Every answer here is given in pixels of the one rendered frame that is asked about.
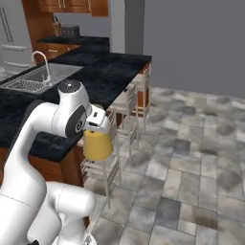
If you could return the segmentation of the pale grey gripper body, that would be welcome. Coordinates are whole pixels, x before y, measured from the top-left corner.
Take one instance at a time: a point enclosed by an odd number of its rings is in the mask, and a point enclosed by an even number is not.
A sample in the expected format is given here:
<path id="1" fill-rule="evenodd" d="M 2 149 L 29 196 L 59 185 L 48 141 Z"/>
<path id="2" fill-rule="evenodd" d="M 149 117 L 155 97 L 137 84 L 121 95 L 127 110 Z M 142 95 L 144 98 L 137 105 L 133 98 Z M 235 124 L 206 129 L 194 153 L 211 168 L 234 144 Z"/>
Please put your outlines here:
<path id="1" fill-rule="evenodd" d="M 86 121 L 83 129 L 108 134 L 110 121 L 107 117 L 104 117 L 101 121 Z"/>

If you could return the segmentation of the yellow pitcher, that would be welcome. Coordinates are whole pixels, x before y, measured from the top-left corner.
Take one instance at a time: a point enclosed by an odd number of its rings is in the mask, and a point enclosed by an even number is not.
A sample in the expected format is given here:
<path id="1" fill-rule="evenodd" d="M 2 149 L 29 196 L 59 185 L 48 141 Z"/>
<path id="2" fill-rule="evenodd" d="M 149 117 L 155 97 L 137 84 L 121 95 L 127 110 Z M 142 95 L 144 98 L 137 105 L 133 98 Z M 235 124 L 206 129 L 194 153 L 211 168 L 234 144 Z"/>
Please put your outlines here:
<path id="1" fill-rule="evenodd" d="M 109 134 L 85 130 L 83 154 L 90 161 L 104 161 L 113 152 L 113 145 Z"/>

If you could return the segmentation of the white bar stool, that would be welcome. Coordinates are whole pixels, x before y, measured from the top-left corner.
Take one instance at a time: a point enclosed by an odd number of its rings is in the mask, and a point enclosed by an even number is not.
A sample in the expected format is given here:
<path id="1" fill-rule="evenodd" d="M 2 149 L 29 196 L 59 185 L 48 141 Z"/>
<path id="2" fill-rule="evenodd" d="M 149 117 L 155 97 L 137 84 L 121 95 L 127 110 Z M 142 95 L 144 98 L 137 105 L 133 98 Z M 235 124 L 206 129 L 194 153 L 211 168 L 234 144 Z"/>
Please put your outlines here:
<path id="1" fill-rule="evenodd" d="M 116 175 L 119 175 L 119 178 L 122 178 L 122 174 L 120 162 L 119 136 L 116 122 L 116 111 L 114 109 L 110 111 L 108 119 L 110 121 L 110 131 L 108 134 L 110 135 L 113 145 L 112 154 L 104 161 L 90 161 L 84 158 L 83 162 L 81 163 L 81 170 L 86 173 L 94 173 L 100 175 L 103 178 L 107 204 L 109 205 L 109 187 L 112 184 Z"/>
<path id="2" fill-rule="evenodd" d="M 132 79 L 132 84 L 138 87 L 138 110 L 139 116 L 143 118 L 146 124 L 146 117 L 149 114 L 150 106 L 150 79 L 151 79 L 151 64 L 146 67 Z"/>
<path id="3" fill-rule="evenodd" d="M 120 95 L 110 105 L 110 109 L 114 109 L 122 115 L 122 119 L 127 119 L 128 127 L 119 129 L 121 136 L 128 140 L 129 160 L 132 160 L 131 146 L 134 141 L 139 141 L 139 109 L 138 109 L 138 87 L 131 85 L 123 90 Z"/>

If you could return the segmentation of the steel sink basin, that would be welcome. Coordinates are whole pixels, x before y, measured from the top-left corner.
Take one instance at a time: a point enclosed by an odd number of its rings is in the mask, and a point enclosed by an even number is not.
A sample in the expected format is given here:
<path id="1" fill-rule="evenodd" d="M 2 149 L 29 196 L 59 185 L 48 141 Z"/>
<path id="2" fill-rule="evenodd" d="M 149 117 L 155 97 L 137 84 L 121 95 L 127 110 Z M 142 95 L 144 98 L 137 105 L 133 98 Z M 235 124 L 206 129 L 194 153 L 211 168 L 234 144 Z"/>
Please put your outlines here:
<path id="1" fill-rule="evenodd" d="M 0 85 L 1 89 L 42 94 L 62 80 L 82 69 L 82 66 L 49 63 L 50 73 L 43 65 L 19 78 L 12 78 Z"/>

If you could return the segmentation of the white curved tap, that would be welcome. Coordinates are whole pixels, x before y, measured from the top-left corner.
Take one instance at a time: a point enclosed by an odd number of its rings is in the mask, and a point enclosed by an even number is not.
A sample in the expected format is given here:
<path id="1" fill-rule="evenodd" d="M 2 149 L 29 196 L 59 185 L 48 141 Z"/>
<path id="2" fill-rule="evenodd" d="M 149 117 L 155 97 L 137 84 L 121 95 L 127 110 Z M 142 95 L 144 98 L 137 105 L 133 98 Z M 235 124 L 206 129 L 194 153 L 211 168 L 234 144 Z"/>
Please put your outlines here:
<path id="1" fill-rule="evenodd" d="M 40 51 L 34 51 L 32 52 L 32 60 L 34 60 L 35 55 L 41 55 L 43 57 L 44 65 L 40 66 L 39 68 L 33 71 L 33 74 L 31 75 L 31 80 L 49 83 L 52 79 L 52 76 L 47 57 Z"/>

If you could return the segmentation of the wooden base cupboards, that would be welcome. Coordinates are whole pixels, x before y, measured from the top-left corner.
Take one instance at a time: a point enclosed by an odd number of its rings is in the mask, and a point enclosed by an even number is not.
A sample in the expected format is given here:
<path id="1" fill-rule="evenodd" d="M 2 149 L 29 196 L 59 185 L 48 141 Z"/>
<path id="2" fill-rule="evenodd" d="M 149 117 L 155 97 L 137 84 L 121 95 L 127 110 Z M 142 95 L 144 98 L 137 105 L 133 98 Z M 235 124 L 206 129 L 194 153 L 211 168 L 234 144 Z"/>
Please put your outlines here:
<path id="1" fill-rule="evenodd" d="M 76 44 L 59 44 L 59 43 L 36 43 L 33 46 L 35 51 L 42 52 L 48 60 L 61 56 L 77 48 Z"/>

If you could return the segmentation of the grey toaster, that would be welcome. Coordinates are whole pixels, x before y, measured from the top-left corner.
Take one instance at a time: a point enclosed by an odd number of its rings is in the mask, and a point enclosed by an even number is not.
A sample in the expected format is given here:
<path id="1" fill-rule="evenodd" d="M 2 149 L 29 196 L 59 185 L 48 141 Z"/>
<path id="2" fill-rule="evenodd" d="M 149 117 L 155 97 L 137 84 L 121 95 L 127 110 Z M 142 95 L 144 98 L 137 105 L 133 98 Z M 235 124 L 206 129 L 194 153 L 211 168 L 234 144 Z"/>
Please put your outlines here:
<path id="1" fill-rule="evenodd" d="M 79 37 L 79 26 L 64 25 L 60 28 L 60 35 L 66 38 L 78 38 Z"/>

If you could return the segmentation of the wooden knife block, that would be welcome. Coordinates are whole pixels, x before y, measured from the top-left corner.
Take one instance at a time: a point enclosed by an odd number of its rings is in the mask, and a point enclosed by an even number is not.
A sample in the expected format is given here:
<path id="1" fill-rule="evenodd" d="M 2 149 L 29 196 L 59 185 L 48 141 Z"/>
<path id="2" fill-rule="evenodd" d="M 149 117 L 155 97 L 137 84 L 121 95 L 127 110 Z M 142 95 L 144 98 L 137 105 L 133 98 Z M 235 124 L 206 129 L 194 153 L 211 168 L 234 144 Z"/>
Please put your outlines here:
<path id="1" fill-rule="evenodd" d="M 56 36 L 61 36 L 61 24 L 58 21 L 57 17 L 53 14 L 52 15 L 52 20 L 53 20 L 53 26 L 55 29 L 55 35 Z"/>

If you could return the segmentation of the grey fridge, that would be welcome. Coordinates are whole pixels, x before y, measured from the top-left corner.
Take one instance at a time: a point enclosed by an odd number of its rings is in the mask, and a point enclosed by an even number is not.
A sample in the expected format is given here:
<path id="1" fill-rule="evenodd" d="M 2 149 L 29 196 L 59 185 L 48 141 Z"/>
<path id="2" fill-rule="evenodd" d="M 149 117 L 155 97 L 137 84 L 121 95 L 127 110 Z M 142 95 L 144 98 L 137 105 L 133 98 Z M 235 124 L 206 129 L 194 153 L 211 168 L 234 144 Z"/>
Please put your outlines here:
<path id="1" fill-rule="evenodd" d="M 33 66 L 32 43 L 21 0 L 0 0 L 0 56 L 8 72 Z"/>

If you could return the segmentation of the wooden wall cupboards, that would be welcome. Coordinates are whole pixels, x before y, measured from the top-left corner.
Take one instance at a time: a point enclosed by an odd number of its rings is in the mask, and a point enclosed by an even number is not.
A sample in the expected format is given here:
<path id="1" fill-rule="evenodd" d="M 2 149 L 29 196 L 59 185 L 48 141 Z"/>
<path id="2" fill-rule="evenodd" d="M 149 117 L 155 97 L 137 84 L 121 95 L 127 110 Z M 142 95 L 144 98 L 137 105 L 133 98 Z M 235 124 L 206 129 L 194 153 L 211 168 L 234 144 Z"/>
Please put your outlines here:
<path id="1" fill-rule="evenodd" d="M 37 0 L 41 12 L 90 13 L 93 17 L 108 15 L 108 0 Z"/>

